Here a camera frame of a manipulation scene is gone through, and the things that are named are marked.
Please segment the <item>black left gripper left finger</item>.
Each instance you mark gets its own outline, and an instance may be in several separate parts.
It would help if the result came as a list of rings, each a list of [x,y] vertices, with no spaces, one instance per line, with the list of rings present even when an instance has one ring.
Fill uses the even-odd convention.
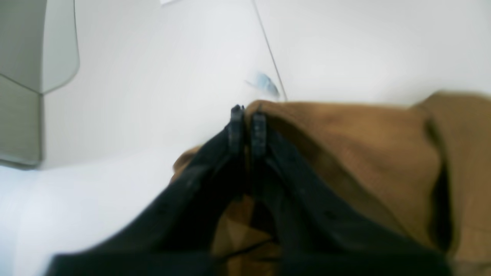
[[[128,226],[89,250],[57,255],[47,276],[215,276],[216,225],[239,184],[244,107]]]

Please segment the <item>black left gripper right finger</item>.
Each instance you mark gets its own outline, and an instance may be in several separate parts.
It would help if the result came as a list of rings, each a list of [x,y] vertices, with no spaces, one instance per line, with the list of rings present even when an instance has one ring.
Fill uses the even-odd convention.
[[[295,146],[251,117],[253,194],[270,210],[281,276],[450,276],[445,258],[351,208]]]

